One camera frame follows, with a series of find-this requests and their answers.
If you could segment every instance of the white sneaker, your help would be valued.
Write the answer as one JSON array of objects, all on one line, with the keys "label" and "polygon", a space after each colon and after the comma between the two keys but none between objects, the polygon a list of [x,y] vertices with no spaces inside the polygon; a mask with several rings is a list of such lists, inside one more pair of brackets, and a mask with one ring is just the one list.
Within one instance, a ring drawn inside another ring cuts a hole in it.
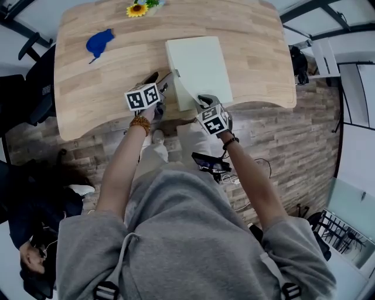
[{"label": "white sneaker", "polygon": [[89,193],[94,193],[95,189],[89,185],[68,185],[69,189],[72,189],[80,196],[85,196]]},{"label": "white sneaker", "polygon": [[152,135],[152,143],[153,144],[164,144],[164,132],[160,129],[154,131]]}]

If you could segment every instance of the wooden table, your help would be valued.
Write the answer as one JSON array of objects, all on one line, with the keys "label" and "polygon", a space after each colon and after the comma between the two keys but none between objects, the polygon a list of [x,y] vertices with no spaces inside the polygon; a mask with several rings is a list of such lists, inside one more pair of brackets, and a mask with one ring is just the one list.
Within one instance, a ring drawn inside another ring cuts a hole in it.
[{"label": "wooden table", "polygon": [[[54,91],[61,137],[68,141],[117,118],[133,115],[124,93],[153,71],[168,72],[165,41],[218,36],[234,101],[296,105],[295,81],[275,8],[250,0],[167,0],[154,15],[128,18],[129,0],[76,6],[62,17],[57,37]],[[86,50],[95,33],[112,28],[115,39],[92,64]],[[175,99],[166,119],[189,118]]]}]

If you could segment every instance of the gray hoodie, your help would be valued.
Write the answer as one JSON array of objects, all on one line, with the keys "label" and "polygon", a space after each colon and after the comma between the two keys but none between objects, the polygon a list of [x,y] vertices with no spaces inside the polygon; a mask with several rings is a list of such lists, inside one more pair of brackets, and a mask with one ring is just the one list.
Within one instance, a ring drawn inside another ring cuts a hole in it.
[{"label": "gray hoodie", "polygon": [[133,184],[127,217],[128,226],[110,212],[60,223],[60,300],[93,299],[119,259],[124,299],[281,299],[278,280],[262,262],[265,252],[301,287],[302,299],[333,298],[335,278],[306,220],[274,220],[261,245],[207,173],[144,175]]}]

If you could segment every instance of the beaded bracelet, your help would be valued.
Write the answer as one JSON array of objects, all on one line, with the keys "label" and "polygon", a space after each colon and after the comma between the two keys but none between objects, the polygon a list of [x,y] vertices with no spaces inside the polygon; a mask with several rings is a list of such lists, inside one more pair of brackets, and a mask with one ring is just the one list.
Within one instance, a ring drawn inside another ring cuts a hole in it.
[{"label": "beaded bracelet", "polygon": [[130,127],[134,125],[142,126],[146,131],[146,137],[150,133],[150,122],[142,115],[137,115],[134,117],[134,119],[130,122]]},{"label": "beaded bracelet", "polygon": [[227,141],[227,142],[224,144],[224,146],[223,146],[223,150],[224,150],[224,151],[227,151],[227,147],[229,146],[229,144],[232,143],[232,142],[234,142],[234,141],[236,141],[237,143],[240,142],[240,140],[239,140],[238,138],[236,138],[236,137],[232,137],[229,141]]}]

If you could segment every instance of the yellow flower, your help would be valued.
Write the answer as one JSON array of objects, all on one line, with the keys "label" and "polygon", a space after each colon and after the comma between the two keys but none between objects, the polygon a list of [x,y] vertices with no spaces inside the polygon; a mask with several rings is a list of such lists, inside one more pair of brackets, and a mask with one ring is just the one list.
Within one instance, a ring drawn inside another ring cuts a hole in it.
[{"label": "yellow flower", "polygon": [[132,18],[135,16],[143,16],[148,11],[147,4],[134,4],[127,8],[127,15]]}]

